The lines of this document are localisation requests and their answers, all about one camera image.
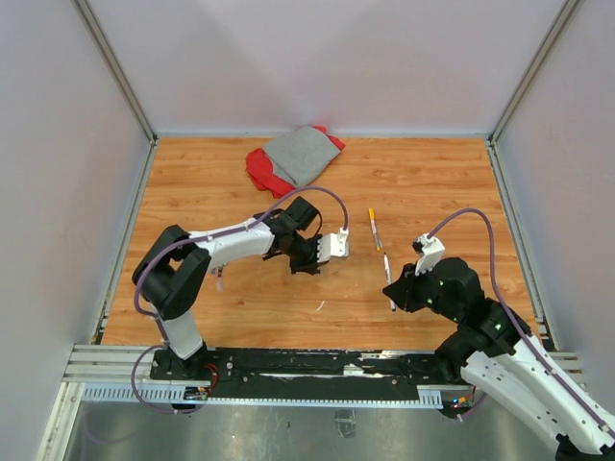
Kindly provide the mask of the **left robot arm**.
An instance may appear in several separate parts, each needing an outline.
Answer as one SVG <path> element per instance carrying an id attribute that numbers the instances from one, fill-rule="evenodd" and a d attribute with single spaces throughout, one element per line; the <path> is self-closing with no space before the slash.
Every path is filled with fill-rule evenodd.
<path id="1" fill-rule="evenodd" d="M 305 238 L 302 232 L 321 219 L 320 211 L 299 197 L 287 208 L 258 213 L 233 227 L 187 232 L 173 225 L 162 232 L 132 280 L 138 294 L 155 309 L 164 342 L 174 354 L 176 373 L 192 380 L 206 368 L 200 352 L 205 342 L 191 313 L 206 274 L 248 256 L 267 260 L 285 255 L 292 274 L 316 275 L 322 265 L 318 260 L 322 234 Z"/>

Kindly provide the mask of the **white pen yellow end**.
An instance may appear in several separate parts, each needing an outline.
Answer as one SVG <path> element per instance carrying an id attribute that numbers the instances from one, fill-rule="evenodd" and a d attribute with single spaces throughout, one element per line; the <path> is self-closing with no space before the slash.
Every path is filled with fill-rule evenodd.
<path id="1" fill-rule="evenodd" d="M 368 208 L 368 216 L 369 216 L 371 231 L 372 231 L 374 241 L 375 241 L 376 250 L 381 251 L 382 244 L 381 244 L 378 227 L 376 223 L 376 214 L 375 214 L 375 210 L 372 207 Z"/>

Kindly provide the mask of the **white pen black end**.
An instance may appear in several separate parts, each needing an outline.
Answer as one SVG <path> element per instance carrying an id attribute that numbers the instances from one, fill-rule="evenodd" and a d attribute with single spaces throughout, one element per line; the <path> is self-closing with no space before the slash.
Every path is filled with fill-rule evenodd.
<path id="1" fill-rule="evenodd" d="M 392 279 L 392 274 L 391 274 L 391 267 L 390 267 L 390 262 L 389 262 L 389 258 L 386 252 L 383 252 L 382 254 L 383 256 L 383 266 L 384 266 L 384 271 L 385 271 L 385 278 L 386 278 L 386 285 L 388 286 L 393 282 Z M 385 295 L 389 301 L 389 306 L 392 312 L 396 312 L 397 310 L 397 306 L 395 305 L 394 301 L 388 296 Z"/>

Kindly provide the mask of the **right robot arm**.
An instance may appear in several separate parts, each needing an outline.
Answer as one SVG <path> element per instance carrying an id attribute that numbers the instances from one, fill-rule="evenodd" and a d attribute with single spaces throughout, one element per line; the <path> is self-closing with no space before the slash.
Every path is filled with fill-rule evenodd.
<path id="1" fill-rule="evenodd" d="M 422 275 L 407 264 L 382 293 L 405 312 L 428 308 L 455 323 L 456 331 L 435 351 L 442 381 L 478 387 L 558 460 L 613 459 L 613 415 L 565 373 L 521 318 L 484 295 L 465 261 L 445 258 Z"/>

